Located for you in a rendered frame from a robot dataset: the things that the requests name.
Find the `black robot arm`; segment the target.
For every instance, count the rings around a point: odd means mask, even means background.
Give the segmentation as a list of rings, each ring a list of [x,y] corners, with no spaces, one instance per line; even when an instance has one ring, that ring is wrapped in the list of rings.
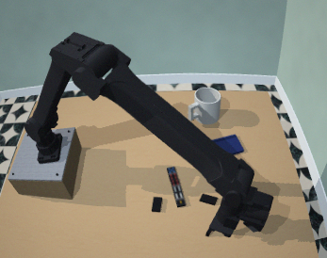
[[[225,215],[241,211],[226,217],[224,227],[235,230],[243,220],[254,233],[262,231],[273,196],[251,186],[254,171],[242,158],[238,160],[217,145],[144,84],[129,69],[131,58],[114,45],[76,32],[64,41],[50,51],[52,62],[37,107],[25,124],[27,134],[36,141],[40,164],[59,160],[62,135],[52,133],[52,128],[57,126],[57,105],[72,77],[93,101],[100,95],[107,97],[198,170],[223,196],[221,211]]]

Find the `dark blue flat rectangular pad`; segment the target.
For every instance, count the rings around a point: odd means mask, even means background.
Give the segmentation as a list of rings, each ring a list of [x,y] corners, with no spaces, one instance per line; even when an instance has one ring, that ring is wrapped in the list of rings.
[[[241,146],[236,134],[227,137],[220,137],[212,140],[215,143],[217,143],[219,146],[221,146],[228,153],[232,153],[233,155],[238,153],[244,153],[244,149]]]

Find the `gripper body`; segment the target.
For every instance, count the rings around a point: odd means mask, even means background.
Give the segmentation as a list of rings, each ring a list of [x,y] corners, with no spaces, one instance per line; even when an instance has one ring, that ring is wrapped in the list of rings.
[[[240,213],[240,212],[239,212]],[[238,214],[239,214],[238,213]],[[222,233],[224,236],[226,237],[231,237],[232,233],[234,230],[232,229],[229,229],[227,227],[224,227],[223,226],[223,223],[226,219],[226,217],[235,217],[237,216],[238,214],[236,215],[233,215],[233,216],[228,216],[228,215],[225,215],[222,211],[221,211],[221,207],[219,208],[219,210],[217,211],[216,213],[216,216],[214,216],[212,222],[210,223],[209,225],[209,230],[215,232],[220,232]]]

